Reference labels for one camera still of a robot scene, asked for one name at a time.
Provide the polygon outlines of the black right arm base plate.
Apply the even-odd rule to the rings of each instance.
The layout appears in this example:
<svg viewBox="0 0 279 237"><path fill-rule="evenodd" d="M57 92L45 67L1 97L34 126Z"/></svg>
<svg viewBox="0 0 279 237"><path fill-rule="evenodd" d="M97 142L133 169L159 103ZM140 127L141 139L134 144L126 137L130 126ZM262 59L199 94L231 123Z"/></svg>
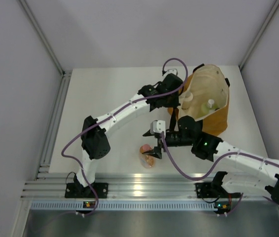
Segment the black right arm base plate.
<svg viewBox="0 0 279 237"><path fill-rule="evenodd" d="M197 198L240 198L241 193L228 193L222 187L214 188L211 182L201 182L195 184Z"/></svg>

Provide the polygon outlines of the aluminium front rail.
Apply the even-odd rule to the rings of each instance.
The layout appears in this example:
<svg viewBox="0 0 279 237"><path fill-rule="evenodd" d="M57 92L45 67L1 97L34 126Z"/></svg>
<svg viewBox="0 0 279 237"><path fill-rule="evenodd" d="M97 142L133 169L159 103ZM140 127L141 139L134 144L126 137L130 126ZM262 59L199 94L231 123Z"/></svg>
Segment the aluminium front rail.
<svg viewBox="0 0 279 237"><path fill-rule="evenodd" d="M21 192L22 199L63 199L66 182L72 174L39 173L27 181ZM105 174L96 175L96 182L108 183L108 199L179 199L196 200L194 181L180 174Z"/></svg>

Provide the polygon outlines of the orange liquid bottle pink cap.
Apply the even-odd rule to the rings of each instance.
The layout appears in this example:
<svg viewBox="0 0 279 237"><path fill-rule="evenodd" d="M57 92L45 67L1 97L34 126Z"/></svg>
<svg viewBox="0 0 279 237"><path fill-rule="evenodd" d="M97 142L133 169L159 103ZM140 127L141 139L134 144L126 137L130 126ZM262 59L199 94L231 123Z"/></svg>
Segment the orange liquid bottle pink cap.
<svg viewBox="0 0 279 237"><path fill-rule="evenodd" d="M144 144L139 149L139 159L144 168L152 168L155 165L155 158L150 155L144 154L152 148L148 144Z"/></svg>

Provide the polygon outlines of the aluminium frame post right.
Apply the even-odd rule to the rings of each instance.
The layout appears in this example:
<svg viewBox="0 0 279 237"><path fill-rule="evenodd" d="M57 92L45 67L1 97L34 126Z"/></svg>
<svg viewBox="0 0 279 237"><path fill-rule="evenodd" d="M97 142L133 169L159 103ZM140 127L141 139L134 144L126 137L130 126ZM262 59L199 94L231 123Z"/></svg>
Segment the aluminium frame post right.
<svg viewBox="0 0 279 237"><path fill-rule="evenodd" d="M238 64L239 70L242 71L243 68L246 66L248 60L252 56L255 51L255 48L261 41L264 33L266 32L267 28L270 26L272 20L274 19L275 15L279 10L279 0L274 0L272 7L268 10L267 15L264 17L263 22L258 28L257 33L255 33L254 38L252 39L250 45L248 46L244 56L242 57L240 63Z"/></svg>

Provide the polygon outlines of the aluminium frame rail left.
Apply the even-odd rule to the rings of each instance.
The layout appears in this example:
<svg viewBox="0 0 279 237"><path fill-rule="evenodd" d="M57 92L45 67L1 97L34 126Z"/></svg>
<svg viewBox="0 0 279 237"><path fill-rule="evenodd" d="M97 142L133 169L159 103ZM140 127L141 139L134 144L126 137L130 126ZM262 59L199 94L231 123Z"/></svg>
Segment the aluminium frame rail left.
<svg viewBox="0 0 279 237"><path fill-rule="evenodd" d="M37 18L35 17L35 14L32 11L29 3L26 0L19 0L17 2L20 5L22 11L25 13L26 18L29 20L31 26L33 27L38 39L40 40L44 50L46 51L53 65L55 66L57 72L60 74L57 93L53 102L53 107L48 120L47 131L45 133L42 149L39 155L37 166L37 173L39 173L41 167L49 167L51 162L55 146L55 140L69 88L69 82L72 71L66 71L63 68L63 66L61 66L61 63L57 58L52 48L52 45L50 44L45 32L43 31Z"/></svg>

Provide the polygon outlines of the white cream bottle beige cap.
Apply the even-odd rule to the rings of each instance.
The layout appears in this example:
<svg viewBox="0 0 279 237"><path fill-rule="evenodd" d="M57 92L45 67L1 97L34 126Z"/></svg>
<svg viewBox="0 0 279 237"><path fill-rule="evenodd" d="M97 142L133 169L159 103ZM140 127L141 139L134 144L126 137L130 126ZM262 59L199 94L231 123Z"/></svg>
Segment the white cream bottle beige cap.
<svg viewBox="0 0 279 237"><path fill-rule="evenodd" d="M193 94L190 91L186 91L185 94L179 98L181 109L188 110L191 107L191 103L193 101Z"/></svg>

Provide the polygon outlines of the orange canvas bag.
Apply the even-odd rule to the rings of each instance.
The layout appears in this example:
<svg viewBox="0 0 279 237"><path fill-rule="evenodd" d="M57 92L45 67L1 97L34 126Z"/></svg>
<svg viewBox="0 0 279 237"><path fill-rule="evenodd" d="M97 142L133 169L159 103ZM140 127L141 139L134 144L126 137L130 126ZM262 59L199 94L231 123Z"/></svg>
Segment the orange canvas bag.
<svg viewBox="0 0 279 237"><path fill-rule="evenodd" d="M218 136L228 127L230 83L216 65L201 64L188 77L179 96L180 106L168 108L175 119L190 116L201 123L202 131Z"/></svg>

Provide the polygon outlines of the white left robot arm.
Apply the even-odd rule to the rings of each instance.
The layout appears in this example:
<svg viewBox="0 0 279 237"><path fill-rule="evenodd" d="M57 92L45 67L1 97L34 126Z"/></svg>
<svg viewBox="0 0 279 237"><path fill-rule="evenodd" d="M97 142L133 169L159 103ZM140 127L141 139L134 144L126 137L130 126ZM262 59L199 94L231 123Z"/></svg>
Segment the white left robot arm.
<svg viewBox="0 0 279 237"><path fill-rule="evenodd" d="M143 86L128 102L117 109L93 118L88 116L84 120L83 130L94 126L83 135L82 140L82 166L76 175L76 191L86 198L92 194L95 173L98 166L97 160L106 156L110 151L109 137L118 129L136 117L149 113L155 109L170 108L178 105L178 91L163 96L175 89L181 89L183 81L173 73L157 83Z"/></svg>

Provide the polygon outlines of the green lotion pump bottle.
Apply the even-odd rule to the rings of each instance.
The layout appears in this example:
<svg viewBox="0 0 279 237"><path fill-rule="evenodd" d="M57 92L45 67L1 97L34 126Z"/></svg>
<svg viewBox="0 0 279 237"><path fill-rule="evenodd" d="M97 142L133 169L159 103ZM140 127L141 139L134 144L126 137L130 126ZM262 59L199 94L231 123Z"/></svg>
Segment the green lotion pump bottle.
<svg viewBox="0 0 279 237"><path fill-rule="evenodd" d="M218 109L216 102L213 99L209 99L201 105L200 117L206 116Z"/></svg>

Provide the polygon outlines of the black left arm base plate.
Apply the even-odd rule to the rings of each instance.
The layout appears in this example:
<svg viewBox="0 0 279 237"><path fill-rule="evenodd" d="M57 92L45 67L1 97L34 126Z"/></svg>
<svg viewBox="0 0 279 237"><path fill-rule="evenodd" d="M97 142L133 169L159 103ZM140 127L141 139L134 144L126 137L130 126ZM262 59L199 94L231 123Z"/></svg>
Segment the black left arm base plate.
<svg viewBox="0 0 279 237"><path fill-rule="evenodd" d="M98 195L98 198L107 198L108 183L93 183L93 189ZM83 187L79 183L68 183L65 190L65 198L95 198L94 192L89 186Z"/></svg>

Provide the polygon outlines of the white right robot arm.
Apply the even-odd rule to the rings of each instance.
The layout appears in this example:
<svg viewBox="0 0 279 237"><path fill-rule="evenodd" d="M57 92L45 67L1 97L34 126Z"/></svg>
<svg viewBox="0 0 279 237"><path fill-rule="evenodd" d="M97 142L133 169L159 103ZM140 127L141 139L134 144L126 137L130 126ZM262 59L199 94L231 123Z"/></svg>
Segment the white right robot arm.
<svg viewBox="0 0 279 237"><path fill-rule="evenodd" d="M146 154L161 159L162 152L166 152L174 163L169 148L190 146L191 153L197 158L211 161L214 166L222 162L240 172L218 171L211 183L211 190L216 196L225 193L259 195L279 205L279 160L247 153L205 133L200 122L190 116L181 117L177 125L178 130L169 130L163 120L153 121L143 136L155 137L157 146Z"/></svg>

